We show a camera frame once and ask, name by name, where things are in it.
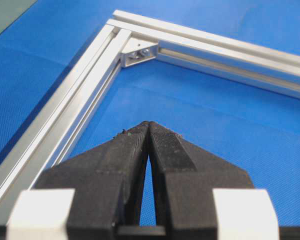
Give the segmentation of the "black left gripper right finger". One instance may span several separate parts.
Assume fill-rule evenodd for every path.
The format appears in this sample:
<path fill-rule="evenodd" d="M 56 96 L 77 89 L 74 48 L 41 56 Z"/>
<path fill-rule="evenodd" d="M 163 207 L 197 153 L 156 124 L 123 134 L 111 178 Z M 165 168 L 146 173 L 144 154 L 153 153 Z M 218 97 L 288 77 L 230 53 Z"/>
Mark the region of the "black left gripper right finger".
<path fill-rule="evenodd" d="M 252 189 L 248 173 L 154 121 L 148 143 L 156 223 L 170 240 L 217 239 L 213 189 Z"/>

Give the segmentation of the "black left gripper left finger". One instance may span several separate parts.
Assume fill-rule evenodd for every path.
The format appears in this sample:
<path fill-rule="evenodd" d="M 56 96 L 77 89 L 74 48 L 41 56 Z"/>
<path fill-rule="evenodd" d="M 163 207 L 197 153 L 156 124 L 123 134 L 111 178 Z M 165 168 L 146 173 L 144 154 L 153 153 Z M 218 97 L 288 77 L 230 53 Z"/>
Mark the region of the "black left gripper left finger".
<path fill-rule="evenodd" d="M 44 170 L 36 189 L 74 189 L 71 240 L 113 240 L 117 225 L 138 225 L 148 160 L 147 121 Z"/>

